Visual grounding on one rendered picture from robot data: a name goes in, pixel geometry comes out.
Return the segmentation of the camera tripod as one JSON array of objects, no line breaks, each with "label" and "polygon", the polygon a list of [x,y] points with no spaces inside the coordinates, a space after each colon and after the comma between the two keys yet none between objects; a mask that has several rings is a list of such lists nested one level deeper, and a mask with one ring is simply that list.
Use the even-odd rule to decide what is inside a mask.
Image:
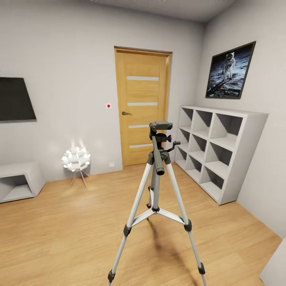
[{"label": "camera tripod", "polygon": [[[164,148],[161,147],[162,142],[167,142],[167,141],[171,142],[172,137],[171,135],[167,137],[163,133],[156,134],[157,130],[171,130],[173,127],[172,124],[173,123],[169,123],[168,121],[152,122],[149,124],[150,125],[149,137],[153,141],[154,151],[149,153],[149,159],[147,161],[147,165],[146,165],[128,222],[125,225],[125,228],[123,230],[124,236],[123,236],[113,269],[108,274],[109,282],[107,286],[110,286],[112,283],[112,280],[114,280],[114,277],[116,275],[117,265],[120,260],[127,236],[131,232],[131,228],[141,223],[145,219],[148,220],[149,217],[152,216],[153,214],[162,215],[168,219],[171,219],[173,221],[176,221],[184,225],[185,230],[188,232],[189,239],[190,239],[190,242],[191,242],[194,254],[195,254],[199,273],[201,274],[204,286],[207,286],[205,278],[204,278],[205,269],[204,269],[203,263],[200,262],[199,260],[199,256],[198,256],[196,246],[193,240],[193,236],[191,233],[192,223],[191,223],[191,220],[187,218],[186,211],[183,205],[183,201],[180,195],[180,191],[178,189],[176,178],[175,178],[175,175],[172,169],[171,160],[169,157],[169,152],[174,150],[175,145],[181,145],[181,142],[174,141],[172,148],[168,150],[164,150]],[[169,176],[172,182],[172,186],[173,186],[173,189],[174,189],[177,201],[178,201],[178,205],[179,205],[182,217],[177,216],[173,213],[170,213],[158,207],[160,176],[165,173],[162,162],[164,162],[167,166],[168,173],[169,173]],[[139,203],[140,203],[140,200],[141,200],[141,197],[142,197],[142,194],[143,194],[143,191],[144,191],[146,182],[148,180],[152,166],[153,166],[153,171],[152,171],[151,185],[148,187],[148,190],[150,191],[150,197],[149,197],[149,203],[146,205],[148,207],[148,210],[135,218],[135,214],[137,212],[137,208],[139,206]]]}]

